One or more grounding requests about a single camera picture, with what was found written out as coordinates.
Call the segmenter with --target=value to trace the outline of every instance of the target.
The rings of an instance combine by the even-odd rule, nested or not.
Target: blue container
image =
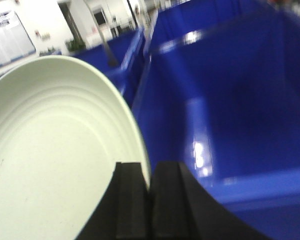
[[[258,0],[190,0],[176,5],[159,12],[144,54],[186,33],[208,29],[268,7]]]
[[[153,170],[182,161],[246,223],[300,240],[300,19],[292,12],[259,12],[163,44],[132,111]]]
[[[102,45],[82,51],[75,58],[81,59],[104,73],[131,106],[144,68],[144,30],[124,33],[108,42],[119,66],[108,65],[108,57]]]

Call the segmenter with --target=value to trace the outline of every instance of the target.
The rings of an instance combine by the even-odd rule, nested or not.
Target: white bowl
[[[0,240],[74,239],[116,162],[150,165],[137,124],[91,65],[40,57],[0,79]]]

